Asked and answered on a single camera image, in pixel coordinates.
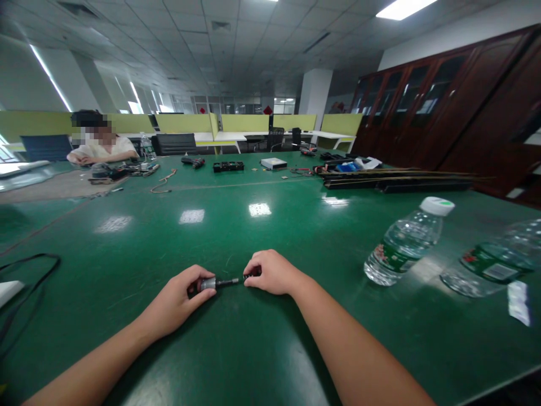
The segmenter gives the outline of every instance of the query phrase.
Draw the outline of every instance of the black cable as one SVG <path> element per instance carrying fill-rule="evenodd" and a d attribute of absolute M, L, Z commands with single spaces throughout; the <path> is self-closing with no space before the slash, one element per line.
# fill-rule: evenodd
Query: black cable
<path fill-rule="evenodd" d="M 32 259 L 36 259 L 36 258 L 40 258 L 40 257 L 45 257 L 45 258 L 53 258 L 55 260 L 55 263 L 53 264 L 53 266 L 51 267 L 51 269 L 49 269 L 35 284 L 34 286 L 32 286 L 31 290 L 26 294 L 26 296 L 24 297 L 23 300 L 21 300 L 13 309 L 11 309 L 11 311 L 8 313 L 7 317 L 6 317 L 6 321 L 4 322 L 4 325 L 2 326 L 2 329 L 0 329 L 0 346 L 2 345 L 2 342 L 4 341 L 4 338 L 6 338 L 6 335 L 7 335 L 7 332 L 10 330 L 10 327 L 11 327 L 11 324 L 13 323 L 13 320 L 15 318 L 15 316 L 17 315 L 17 312 L 19 311 L 19 309 L 21 309 L 21 306 L 24 304 L 24 302 L 26 302 L 26 300 L 32 295 L 32 293 L 34 293 L 36 291 L 36 289 L 39 288 L 39 286 L 45 282 L 45 280 L 54 272 L 56 271 L 56 269 L 60 266 L 60 257 L 58 255 L 55 255 L 55 254 L 45 254 L 45 253 L 42 253 L 42 254 L 36 254 L 36 255 L 33 255 L 31 257 L 27 257 L 27 258 L 23 258 L 23 259 L 19 259 L 18 261 L 15 261 L 15 262 L 12 262 L 12 263 L 9 263 L 7 265 L 3 265 L 2 267 L 0 267 L 0 272 L 2 272 L 5 268 L 9 267 L 9 266 L 12 266 L 12 265 L 15 265 L 15 264 L 18 264 L 18 263 L 22 263 L 22 262 L 26 262 L 26 261 L 31 261 Z"/>

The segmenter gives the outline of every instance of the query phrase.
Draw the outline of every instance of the blue chair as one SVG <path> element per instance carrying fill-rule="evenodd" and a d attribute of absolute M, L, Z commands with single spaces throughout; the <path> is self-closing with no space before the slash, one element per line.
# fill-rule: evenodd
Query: blue chair
<path fill-rule="evenodd" d="M 22 135 L 26 160 L 67 161 L 66 156 L 73 150 L 67 135 Z"/>

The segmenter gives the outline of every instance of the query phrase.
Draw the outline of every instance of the hand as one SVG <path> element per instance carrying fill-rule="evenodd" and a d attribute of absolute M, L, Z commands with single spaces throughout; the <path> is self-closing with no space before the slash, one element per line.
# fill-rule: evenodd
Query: hand
<path fill-rule="evenodd" d="M 83 165 L 90 165 L 90 164 L 97 164 L 98 162 L 105 162 L 102 158 L 94 158 L 94 157 L 82 157 L 81 163 Z"/>
<path fill-rule="evenodd" d="M 304 273 L 295 268 L 287 259 L 274 250 L 256 252 L 244 269 L 244 275 L 257 273 L 260 276 L 251 276 L 244 282 L 244 286 L 259 288 L 269 293 L 281 295 L 291 294 L 296 286 L 300 286 L 306 277 Z"/>
<path fill-rule="evenodd" d="M 203 303 L 216 294 L 215 289 L 205 289 L 188 298 L 188 291 L 201 287 L 201 280 L 214 277 L 199 265 L 192 265 L 169 280 L 145 311 L 134 321 L 141 331 L 158 340 L 177 330 Z"/>

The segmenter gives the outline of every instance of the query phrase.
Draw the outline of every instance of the bottle label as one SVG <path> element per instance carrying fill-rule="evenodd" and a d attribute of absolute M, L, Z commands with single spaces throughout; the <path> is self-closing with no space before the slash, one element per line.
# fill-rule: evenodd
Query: bottle label
<path fill-rule="evenodd" d="M 532 272 L 505 263 L 478 245 L 462 256 L 460 264 L 477 276 L 500 285 L 507 285 L 525 273 Z"/>
<path fill-rule="evenodd" d="M 373 255 L 381 266 L 398 273 L 406 273 L 419 260 L 419 258 L 408 257 L 399 253 L 396 248 L 384 241 L 376 247 Z"/>

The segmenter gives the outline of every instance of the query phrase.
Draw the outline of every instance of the blue object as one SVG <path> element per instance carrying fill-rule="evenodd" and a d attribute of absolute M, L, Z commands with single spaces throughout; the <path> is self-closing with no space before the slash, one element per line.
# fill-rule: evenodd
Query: blue object
<path fill-rule="evenodd" d="M 67 135 L 22 135 L 26 160 L 67 161 L 67 155 L 73 150 Z"/>
<path fill-rule="evenodd" d="M 346 162 L 336 166 L 340 172 L 358 172 L 361 168 L 355 162 Z"/>

